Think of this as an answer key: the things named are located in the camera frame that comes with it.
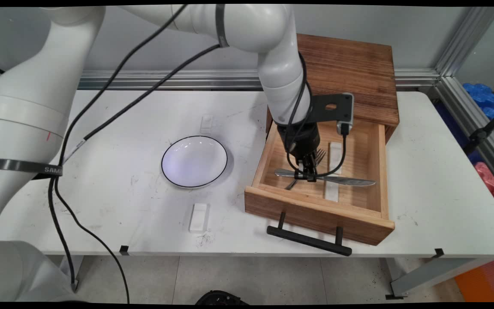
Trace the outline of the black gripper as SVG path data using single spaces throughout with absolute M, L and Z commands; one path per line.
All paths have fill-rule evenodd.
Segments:
M 295 158 L 298 172 L 295 172 L 295 181 L 310 181 L 317 175 L 319 158 L 320 136 L 316 123 L 295 124 L 288 131 L 286 125 L 278 125 L 278 133 L 284 146 L 289 147 L 289 153 Z M 308 168 L 304 167 L 303 161 L 309 158 Z

